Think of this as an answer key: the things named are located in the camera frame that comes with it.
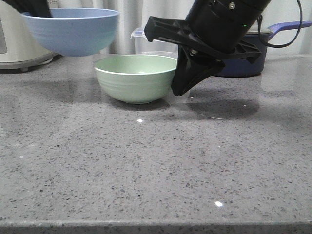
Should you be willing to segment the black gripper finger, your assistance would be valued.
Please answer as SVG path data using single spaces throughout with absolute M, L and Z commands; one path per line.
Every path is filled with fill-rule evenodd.
M 3 0 L 19 13 L 29 12 L 34 17 L 51 18 L 52 14 L 46 0 Z

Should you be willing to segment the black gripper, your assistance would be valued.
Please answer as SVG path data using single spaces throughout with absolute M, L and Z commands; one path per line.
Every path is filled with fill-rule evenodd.
M 222 59 L 246 59 L 254 63 L 262 52 L 253 44 L 241 41 L 229 52 L 223 52 L 197 37 L 184 19 L 164 19 L 150 16 L 144 33 L 149 42 L 161 40 L 178 44 L 178 58 L 171 84 L 175 96 L 223 70 Z

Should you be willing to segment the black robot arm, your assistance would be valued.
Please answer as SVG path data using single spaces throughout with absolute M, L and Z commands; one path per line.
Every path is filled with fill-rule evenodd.
M 70 57 L 93 55 L 115 39 L 119 12 L 98 8 L 49 8 L 45 0 L 8 0 L 32 37 L 45 49 Z M 226 59 L 254 63 L 261 55 L 244 36 L 268 5 L 266 0 L 196 0 L 185 19 L 149 17 L 144 33 L 179 46 L 171 85 L 181 96 L 222 71 Z

